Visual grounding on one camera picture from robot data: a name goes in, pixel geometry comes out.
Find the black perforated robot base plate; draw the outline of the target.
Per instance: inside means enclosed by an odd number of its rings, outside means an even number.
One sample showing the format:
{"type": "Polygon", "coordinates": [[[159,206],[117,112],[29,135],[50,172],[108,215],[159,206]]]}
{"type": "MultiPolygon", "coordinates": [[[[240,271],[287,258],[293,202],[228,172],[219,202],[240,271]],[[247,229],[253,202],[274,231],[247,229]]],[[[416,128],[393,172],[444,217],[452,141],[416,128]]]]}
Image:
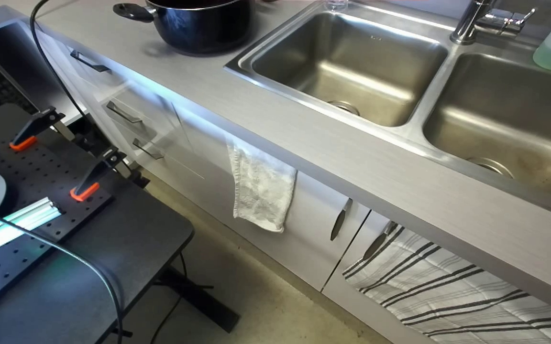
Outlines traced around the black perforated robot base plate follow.
{"type": "Polygon", "coordinates": [[[0,175],[12,189],[16,208],[0,221],[0,296],[23,277],[35,261],[83,221],[104,208],[111,194],[98,189],[88,200],[69,191],[77,175],[44,147],[14,152],[0,137],[0,175]]]}

